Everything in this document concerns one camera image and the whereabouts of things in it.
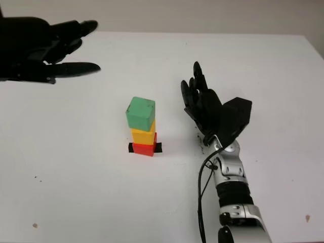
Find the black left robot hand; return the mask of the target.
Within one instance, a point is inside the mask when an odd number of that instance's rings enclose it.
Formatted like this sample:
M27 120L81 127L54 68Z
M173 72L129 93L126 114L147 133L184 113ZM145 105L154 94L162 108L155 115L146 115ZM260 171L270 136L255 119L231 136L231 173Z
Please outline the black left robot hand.
M37 17L2 17L1 81L55 84L57 78L100 71L95 63L63 62L97 27L95 20L51 25Z

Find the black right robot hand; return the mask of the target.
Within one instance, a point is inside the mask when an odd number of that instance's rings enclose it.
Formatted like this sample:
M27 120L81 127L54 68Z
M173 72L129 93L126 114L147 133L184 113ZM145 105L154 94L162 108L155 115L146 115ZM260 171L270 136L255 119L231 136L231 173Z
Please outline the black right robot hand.
M199 62L194 63L189 82L181 81L181 93L185 112L204 135L203 144L209 146L219 128L218 112L222 104L216 92L208 88Z

